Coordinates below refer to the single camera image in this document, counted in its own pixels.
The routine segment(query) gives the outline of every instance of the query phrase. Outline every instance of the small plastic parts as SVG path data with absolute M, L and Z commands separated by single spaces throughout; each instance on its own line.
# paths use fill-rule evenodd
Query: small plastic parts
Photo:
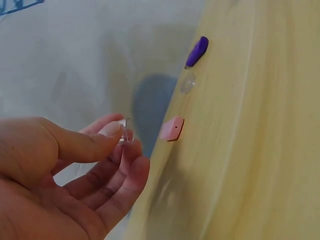
M 180 92 L 182 94 L 188 94 L 192 90 L 192 88 L 196 85 L 196 76 L 193 73 L 188 73 L 184 78 Z
M 126 143 L 132 143 L 134 139 L 134 132 L 133 132 L 133 124 L 130 118 L 125 118 L 118 121 L 122 126 L 122 137 L 118 145 L 124 145 Z
M 185 69 L 193 67 L 199 59 L 205 54 L 209 46 L 209 40 L 205 36 L 202 36 L 197 44 L 194 46 L 193 50 L 188 56 L 185 63 Z
M 182 117 L 175 116 L 170 121 L 163 124 L 160 139 L 167 142 L 178 140 L 185 120 Z

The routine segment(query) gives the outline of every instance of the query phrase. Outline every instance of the finger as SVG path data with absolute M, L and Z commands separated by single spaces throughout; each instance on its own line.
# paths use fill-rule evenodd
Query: finger
M 120 113 L 109 114 L 103 117 L 100 117 L 89 126 L 85 127 L 80 131 L 82 134 L 97 134 L 105 125 L 114 121 L 120 121 L 125 117 Z
M 64 185 L 64 188 L 71 196 L 80 200 L 109 182 L 119 169 L 119 165 L 120 163 L 113 156 L 108 156 L 105 160 L 99 161 L 85 175 Z
M 69 162 L 94 163 L 105 159 L 122 135 L 121 126 L 116 121 L 107 124 L 101 134 L 94 135 L 63 129 L 44 118 L 38 122 L 54 137 L 58 145 L 58 158 Z
M 116 226 L 134 205 L 146 185 L 149 168 L 150 162 L 146 157 L 137 158 L 120 189 L 96 210 L 107 231 Z
M 108 201 L 122 186 L 127 174 L 130 171 L 132 163 L 141 157 L 141 144 L 135 141 L 130 145 L 124 146 L 121 166 L 106 185 L 102 186 L 98 191 L 83 199 L 83 203 L 95 210 Z
M 119 113 L 115 114 L 108 114 L 106 116 L 100 117 L 93 123 L 91 123 L 89 126 L 85 127 L 80 131 L 80 133 L 87 134 L 87 135 L 92 135 L 92 134 L 97 134 L 105 125 L 114 122 L 114 121 L 119 121 L 123 119 L 124 116 Z M 61 172 L 63 169 L 71 165 L 72 162 L 70 161 L 65 161 L 64 159 L 59 159 L 53 170 L 51 171 L 52 175 L 56 175 L 57 173 Z

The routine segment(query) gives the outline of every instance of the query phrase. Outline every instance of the white fabric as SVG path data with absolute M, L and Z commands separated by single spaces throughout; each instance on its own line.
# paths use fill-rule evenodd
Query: white fabric
M 107 113 L 130 116 L 145 76 L 178 77 L 203 3 L 46 0 L 0 16 L 0 116 L 43 116 L 75 131 Z M 56 180 L 87 170 L 73 165 Z

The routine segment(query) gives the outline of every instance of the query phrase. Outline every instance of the clear plastic piece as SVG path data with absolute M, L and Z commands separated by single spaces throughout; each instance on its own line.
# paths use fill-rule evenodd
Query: clear plastic piece
M 192 90 L 192 88 L 196 85 L 196 76 L 193 73 L 188 73 L 187 76 L 185 76 L 180 92 L 182 94 L 188 94 Z
M 124 145 L 127 143 L 132 143 L 134 139 L 134 132 L 133 132 L 133 123 L 131 118 L 124 118 L 118 121 L 122 127 L 122 137 L 118 145 Z

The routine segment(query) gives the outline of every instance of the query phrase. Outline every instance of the transparent plastic clip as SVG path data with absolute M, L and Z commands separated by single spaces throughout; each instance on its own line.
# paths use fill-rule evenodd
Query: transparent plastic clip
M 130 118 L 124 118 L 118 122 L 122 127 L 122 137 L 120 138 L 118 145 L 132 143 L 135 140 L 132 120 Z

